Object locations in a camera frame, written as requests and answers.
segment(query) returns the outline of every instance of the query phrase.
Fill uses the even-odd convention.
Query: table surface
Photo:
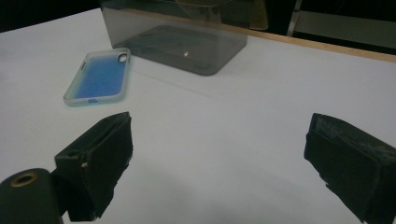
[[[99,9],[0,34],[0,179],[130,111],[134,156],[96,223],[360,223],[304,159],[313,113],[396,146],[396,63],[250,36],[213,77],[132,58],[125,99],[67,107]],[[68,216],[64,222],[69,223]]]

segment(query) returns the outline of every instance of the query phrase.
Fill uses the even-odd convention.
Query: phone case
[[[121,100],[126,91],[130,57],[128,49],[87,54],[64,94],[64,102],[68,106],[81,106]]]

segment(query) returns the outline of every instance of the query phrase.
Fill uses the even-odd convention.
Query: transparent plastic box
[[[216,74],[247,43],[224,29],[230,0],[113,0],[101,7],[112,47],[199,75]]]

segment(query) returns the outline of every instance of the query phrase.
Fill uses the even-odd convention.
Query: camera hole
[[[121,54],[121,55],[119,56],[119,62],[120,62],[120,63],[125,63],[125,62],[126,62],[126,59],[127,59],[126,53],[123,53],[123,54]]]

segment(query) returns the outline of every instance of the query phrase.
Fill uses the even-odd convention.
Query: cylindrical hole
[[[126,59],[127,59],[127,54],[126,53],[123,53],[123,54],[121,54],[119,56],[119,62],[120,63],[124,63],[126,61]]]
[[[19,188],[19,187],[26,186],[26,185],[34,182],[37,179],[37,177],[38,177],[38,175],[33,172],[19,175],[11,181],[11,187]]]

